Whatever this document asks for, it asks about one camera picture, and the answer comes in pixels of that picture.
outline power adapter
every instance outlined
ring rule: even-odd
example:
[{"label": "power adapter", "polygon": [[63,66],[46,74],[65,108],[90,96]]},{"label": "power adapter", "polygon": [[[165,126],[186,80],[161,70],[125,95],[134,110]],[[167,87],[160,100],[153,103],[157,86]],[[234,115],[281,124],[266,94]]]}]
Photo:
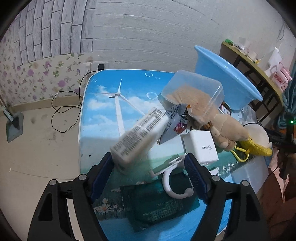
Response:
[{"label": "power adapter", "polygon": [[192,130],[183,137],[186,153],[192,153],[201,165],[218,161],[216,147],[209,131]]}]

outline floral wallpaper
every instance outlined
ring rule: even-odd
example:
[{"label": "floral wallpaper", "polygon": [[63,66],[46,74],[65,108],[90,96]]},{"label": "floral wallpaper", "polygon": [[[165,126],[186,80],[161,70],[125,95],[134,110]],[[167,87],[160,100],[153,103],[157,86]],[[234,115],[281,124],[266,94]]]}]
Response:
[{"label": "floral wallpaper", "polygon": [[0,42],[0,91],[6,102],[17,105],[40,101],[53,98],[58,91],[78,93],[84,75],[80,70],[83,63],[92,62],[92,53],[54,56],[17,67],[12,36],[10,26]]}]

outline floor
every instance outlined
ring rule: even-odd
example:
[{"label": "floor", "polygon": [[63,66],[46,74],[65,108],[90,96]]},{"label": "floor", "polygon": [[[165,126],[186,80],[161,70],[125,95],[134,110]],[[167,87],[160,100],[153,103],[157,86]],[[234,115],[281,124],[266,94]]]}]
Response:
[{"label": "floor", "polygon": [[[47,183],[51,179],[65,182],[80,174],[78,125],[61,134],[51,127],[53,113],[52,108],[23,112],[23,134],[10,143],[6,140],[6,119],[0,117],[0,207],[24,241]],[[55,128],[66,130],[76,121],[77,114],[78,110],[72,109],[56,115]],[[68,206],[75,238],[83,241],[71,200]]]}]

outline plastic container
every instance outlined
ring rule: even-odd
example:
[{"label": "plastic container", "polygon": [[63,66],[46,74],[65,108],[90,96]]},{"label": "plastic container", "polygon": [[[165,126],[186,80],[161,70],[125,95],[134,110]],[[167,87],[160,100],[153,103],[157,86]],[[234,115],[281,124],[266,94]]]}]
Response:
[{"label": "plastic container", "polygon": [[232,64],[201,46],[194,48],[197,51],[195,73],[221,82],[224,101],[232,110],[240,110],[255,99],[263,100],[251,81]]},{"label": "plastic container", "polygon": [[274,48],[274,51],[272,52],[271,57],[267,61],[267,65],[265,66],[266,70],[264,70],[264,73],[268,77],[272,76],[275,72],[277,72],[280,69],[280,67],[281,67],[280,62],[282,60],[283,60],[283,58],[282,58],[282,56],[281,56],[281,54],[279,52],[279,49]]},{"label": "plastic container", "polygon": [[284,66],[280,69],[280,71],[277,71],[272,78],[272,81],[280,88],[282,92],[285,91],[285,89],[288,87],[289,81],[291,80],[292,78],[290,76],[290,71]]},{"label": "plastic container", "polygon": [[268,177],[268,169],[263,156],[255,156],[245,165],[235,170],[231,177],[235,183],[247,180],[255,193],[259,191]]},{"label": "plastic container", "polygon": [[250,49],[251,41],[247,40],[246,38],[239,37],[239,43],[242,44],[247,49]]},{"label": "plastic container", "polygon": [[249,49],[248,57],[249,57],[251,60],[255,61],[255,60],[256,60],[256,57],[257,57],[257,53],[256,53],[255,51]]},{"label": "plastic container", "polygon": [[161,91],[161,95],[167,101],[173,104],[179,104],[179,103],[174,103],[174,101],[171,100],[168,96],[172,94],[175,90],[177,90],[179,87],[182,87],[185,85],[199,89],[210,96],[210,100],[208,104],[204,107],[204,109],[201,109],[201,113],[203,114],[201,116],[191,115],[199,123],[202,123],[201,120],[206,115],[206,113],[208,112],[209,108],[212,105],[215,105],[216,108],[218,109],[220,104],[224,100],[223,87],[219,81],[210,79],[200,74],[191,73],[185,70],[179,70],[175,73],[175,75],[171,78],[171,80],[167,83],[167,85]]}]

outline clear plastic bin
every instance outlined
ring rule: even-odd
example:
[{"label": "clear plastic bin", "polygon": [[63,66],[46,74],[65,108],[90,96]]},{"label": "clear plastic bin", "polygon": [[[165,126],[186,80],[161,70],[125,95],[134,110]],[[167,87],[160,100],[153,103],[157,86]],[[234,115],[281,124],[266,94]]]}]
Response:
[{"label": "clear plastic bin", "polygon": [[268,177],[268,169],[264,156],[255,156],[245,165],[231,173],[234,183],[247,180],[255,193],[259,191]]},{"label": "clear plastic bin", "polygon": [[185,85],[201,90],[210,96],[210,100],[208,101],[208,104],[205,105],[201,110],[201,113],[203,113],[202,115],[193,116],[189,113],[199,123],[202,123],[201,120],[213,105],[215,105],[215,108],[218,109],[220,104],[224,100],[223,87],[219,81],[202,76],[200,74],[191,73],[185,70],[179,70],[175,73],[175,75],[163,88],[161,95],[163,96],[164,99],[168,100],[169,102],[173,104],[178,104],[178,103],[174,103],[175,101],[173,99],[170,99],[170,95],[179,87],[182,87]]}]

